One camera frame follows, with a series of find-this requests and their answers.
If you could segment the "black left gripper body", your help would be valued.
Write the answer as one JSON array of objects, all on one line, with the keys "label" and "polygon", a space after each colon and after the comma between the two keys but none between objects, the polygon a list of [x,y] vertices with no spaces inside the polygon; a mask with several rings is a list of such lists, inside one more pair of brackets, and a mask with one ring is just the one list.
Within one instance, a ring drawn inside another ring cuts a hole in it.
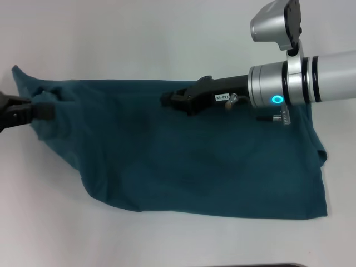
[{"label": "black left gripper body", "polygon": [[1,92],[1,132],[4,129],[32,122],[31,100]]}]

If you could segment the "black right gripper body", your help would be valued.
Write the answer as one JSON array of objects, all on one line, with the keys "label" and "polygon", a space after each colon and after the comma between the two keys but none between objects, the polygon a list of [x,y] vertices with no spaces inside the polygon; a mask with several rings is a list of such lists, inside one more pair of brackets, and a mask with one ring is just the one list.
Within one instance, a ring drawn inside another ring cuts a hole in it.
[{"label": "black right gripper body", "polygon": [[187,114],[196,115],[199,112],[226,102],[231,95],[248,98],[248,76],[213,79],[206,76],[187,88]]}]

